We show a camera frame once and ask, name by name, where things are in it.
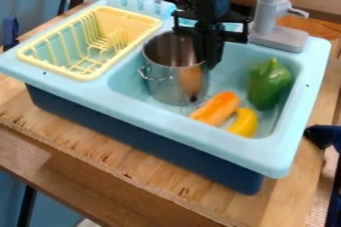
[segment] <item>pot rim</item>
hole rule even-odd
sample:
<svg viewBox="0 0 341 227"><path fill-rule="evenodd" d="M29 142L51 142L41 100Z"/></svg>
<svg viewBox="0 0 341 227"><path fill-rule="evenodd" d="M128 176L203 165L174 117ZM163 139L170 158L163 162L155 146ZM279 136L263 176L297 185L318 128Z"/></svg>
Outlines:
<svg viewBox="0 0 341 227"><path fill-rule="evenodd" d="M201 66L202 64L204 64L206 61L202 61L200 63L197 63L195 65L190 65L190 66L166 66L166 65L162 65L162 64L158 64L154 61L152 61L146 54L145 52L145 47L146 45L154 38L154 37L158 37L159 35L162 35L162 34L165 34L165 33L169 33L169 32L172 32L172 31L165 31L165 32L162 32L160 34L157 34L155 36L153 36L152 38L150 38L149 40L147 40L145 43L144 43L144 46L143 46L143 50L142 50L142 53L144 55L144 57L149 61L151 62L152 64L156 65L156 66L159 66L159 67L162 67L162 68L166 68L166 69L188 69L188 68L193 68L193 67L197 67L197 66Z"/></svg>

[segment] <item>toy sink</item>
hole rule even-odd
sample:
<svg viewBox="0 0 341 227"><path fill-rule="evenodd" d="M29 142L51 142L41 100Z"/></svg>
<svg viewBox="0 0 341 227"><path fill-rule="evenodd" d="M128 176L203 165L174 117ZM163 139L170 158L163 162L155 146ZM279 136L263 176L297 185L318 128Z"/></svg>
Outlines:
<svg viewBox="0 0 341 227"><path fill-rule="evenodd" d="M80 81L53 69L17 58L21 49L75 17L100 6L130 10L162 20L160 29L145 35L134 48L97 79ZM0 71L28 86L39 108L126 142L188 168L245 194L256 193L263 176L284 177L293 161L303 129L323 78L330 44L310 37L304 52L283 52L253 44L226 43L222 61L210 72L207 97L233 91L244 107L247 71L255 62L276 57L294 82L274 110L256 112L254 138L225 131L186 117L193 106L174 107L154 100L137 72L143 65L143 41L152 33L170 30L174 4L153 0L101 0L0 57Z"/></svg>

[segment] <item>blue sink base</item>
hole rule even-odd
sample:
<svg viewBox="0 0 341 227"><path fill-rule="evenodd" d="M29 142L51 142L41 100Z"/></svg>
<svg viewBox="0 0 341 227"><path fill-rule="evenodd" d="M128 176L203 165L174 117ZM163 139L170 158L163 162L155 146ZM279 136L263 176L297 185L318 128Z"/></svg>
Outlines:
<svg viewBox="0 0 341 227"><path fill-rule="evenodd" d="M261 187L264 176L257 172L106 114L93 111L30 85L26 85L26 87L34 105L43 111L76 122L240 193L254 195Z"/></svg>

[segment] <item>yellow dish rack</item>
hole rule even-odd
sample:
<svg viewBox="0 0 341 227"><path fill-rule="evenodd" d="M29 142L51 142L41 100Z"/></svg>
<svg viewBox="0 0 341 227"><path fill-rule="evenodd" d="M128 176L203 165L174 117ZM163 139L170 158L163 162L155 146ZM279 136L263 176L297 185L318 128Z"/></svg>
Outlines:
<svg viewBox="0 0 341 227"><path fill-rule="evenodd" d="M162 21L108 6L84 12L20 48L17 58L78 81L98 78Z"/></svg>

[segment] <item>light blue sink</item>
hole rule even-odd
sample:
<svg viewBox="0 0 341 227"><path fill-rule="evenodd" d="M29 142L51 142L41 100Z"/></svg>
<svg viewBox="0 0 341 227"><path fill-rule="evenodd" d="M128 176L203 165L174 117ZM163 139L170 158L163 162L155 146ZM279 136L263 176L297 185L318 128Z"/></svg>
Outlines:
<svg viewBox="0 0 341 227"><path fill-rule="evenodd" d="M102 0L89 8L106 4L129 8L163 19L161 31L171 28L173 5L164 3L156 8L153 1L148 0L152 8L144 9L129 3L130 0L128 4L120 0ZM233 91L241 98L243 106L251 107L245 99L247 71L253 63L270 57L276 57L294 78L291 89L274 110L257 112L259 127L255 138L244 138L225 131L228 123L217 128L187 118L195 106L171 107L151 98L137 72L143 64L142 45L100 78L77 82L17 60L18 48L35 38L1 55L0 71L38 89L272 178L283 177L289 171L316 100L330 51L328 41L313 37L309 38L301 54L253 44L226 43L221 63L210 74L208 98L220 91Z"/></svg>

